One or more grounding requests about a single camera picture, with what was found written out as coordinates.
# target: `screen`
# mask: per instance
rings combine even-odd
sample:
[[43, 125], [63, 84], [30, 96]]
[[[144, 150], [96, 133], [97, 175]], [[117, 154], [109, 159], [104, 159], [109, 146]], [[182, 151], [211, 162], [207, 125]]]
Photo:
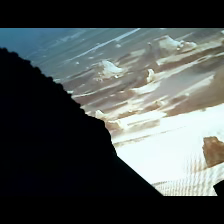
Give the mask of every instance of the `screen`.
[[216, 195], [224, 29], [1, 28], [0, 47], [103, 120], [118, 156], [163, 195]]

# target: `black silhouette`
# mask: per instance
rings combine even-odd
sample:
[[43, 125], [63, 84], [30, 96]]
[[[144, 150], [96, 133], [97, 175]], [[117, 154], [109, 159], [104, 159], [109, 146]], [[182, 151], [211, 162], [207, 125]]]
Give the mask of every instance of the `black silhouette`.
[[2, 48], [0, 77], [1, 196], [160, 196], [61, 84]]

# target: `projected image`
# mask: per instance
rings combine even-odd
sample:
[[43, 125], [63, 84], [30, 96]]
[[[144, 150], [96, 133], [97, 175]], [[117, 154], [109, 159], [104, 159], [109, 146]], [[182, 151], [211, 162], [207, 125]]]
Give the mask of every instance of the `projected image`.
[[224, 180], [224, 29], [0, 33], [1, 47], [103, 120], [118, 156], [163, 195], [216, 195], [213, 185]]

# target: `brown rock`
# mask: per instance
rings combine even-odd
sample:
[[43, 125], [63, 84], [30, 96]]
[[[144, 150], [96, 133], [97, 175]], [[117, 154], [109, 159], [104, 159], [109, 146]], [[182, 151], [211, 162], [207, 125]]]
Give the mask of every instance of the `brown rock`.
[[204, 138], [203, 150], [209, 168], [224, 162], [224, 143], [217, 137]]

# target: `sandy ground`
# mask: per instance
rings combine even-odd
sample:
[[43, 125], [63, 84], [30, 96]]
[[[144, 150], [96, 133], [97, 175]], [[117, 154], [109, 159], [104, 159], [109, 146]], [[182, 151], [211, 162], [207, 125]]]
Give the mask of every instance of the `sandy ground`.
[[[119, 77], [97, 81], [92, 67], [63, 85], [87, 114], [104, 114], [118, 156], [162, 194], [216, 195], [224, 163], [208, 168], [202, 146], [204, 137], [224, 141], [223, 59], [220, 35], [158, 59], [158, 67], [146, 44], [113, 61], [125, 71]], [[147, 83], [150, 68], [155, 78]]]

